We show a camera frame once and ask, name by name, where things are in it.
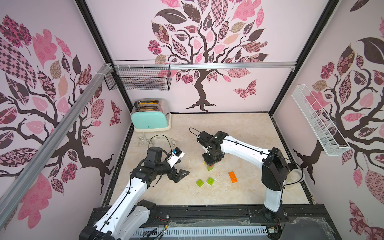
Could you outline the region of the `orange lego brick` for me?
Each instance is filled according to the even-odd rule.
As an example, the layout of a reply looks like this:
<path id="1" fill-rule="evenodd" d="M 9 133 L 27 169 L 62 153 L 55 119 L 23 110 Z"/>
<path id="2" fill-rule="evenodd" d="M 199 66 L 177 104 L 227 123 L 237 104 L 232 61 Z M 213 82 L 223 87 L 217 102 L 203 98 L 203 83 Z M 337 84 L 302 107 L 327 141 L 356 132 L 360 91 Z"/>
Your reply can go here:
<path id="1" fill-rule="evenodd" d="M 229 177 L 230 177 L 230 180 L 231 180 L 232 183 L 237 183 L 238 182 L 236 174 L 233 171 L 229 172 Z"/>

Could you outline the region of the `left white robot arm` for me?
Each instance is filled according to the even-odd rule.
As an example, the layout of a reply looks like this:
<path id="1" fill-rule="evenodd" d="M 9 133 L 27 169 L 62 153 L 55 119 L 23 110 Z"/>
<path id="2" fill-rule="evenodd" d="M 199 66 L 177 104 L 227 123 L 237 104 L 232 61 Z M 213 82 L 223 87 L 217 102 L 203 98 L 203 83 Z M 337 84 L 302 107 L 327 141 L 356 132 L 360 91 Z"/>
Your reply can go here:
<path id="1" fill-rule="evenodd" d="M 80 240 L 128 240 L 149 219 L 156 204 L 142 200 L 142 195 L 156 178 L 167 176 L 174 183 L 180 182 L 189 172 L 177 170 L 185 153 L 175 148 L 169 153 L 160 147 L 150 147 L 147 155 L 130 173 L 130 180 L 109 210 L 92 226 L 81 231 Z"/>

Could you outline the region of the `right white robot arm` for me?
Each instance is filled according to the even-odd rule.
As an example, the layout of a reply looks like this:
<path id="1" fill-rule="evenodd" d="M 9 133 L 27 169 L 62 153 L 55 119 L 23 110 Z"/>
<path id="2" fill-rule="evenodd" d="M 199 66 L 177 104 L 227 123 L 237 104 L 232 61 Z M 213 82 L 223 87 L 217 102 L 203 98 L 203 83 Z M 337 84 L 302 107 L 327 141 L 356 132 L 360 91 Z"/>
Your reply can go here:
<path id="1" fill-rule="evenodd" d="M 259 214 L 267 223 L 274 223 L 281 214 L 285 187 L 304 180 L 303 168 L 296 162 L 284 158 L 280 149 L 262 149 L 235 139 L 218 131 L 211 135 L 205 131 L 197 135 L 203 147 L 203 159 L 208 166 L 219 163 L 226 154 L 234 155 L 261 169 L 261 181 L 266 188 L 266 198 Z"/>

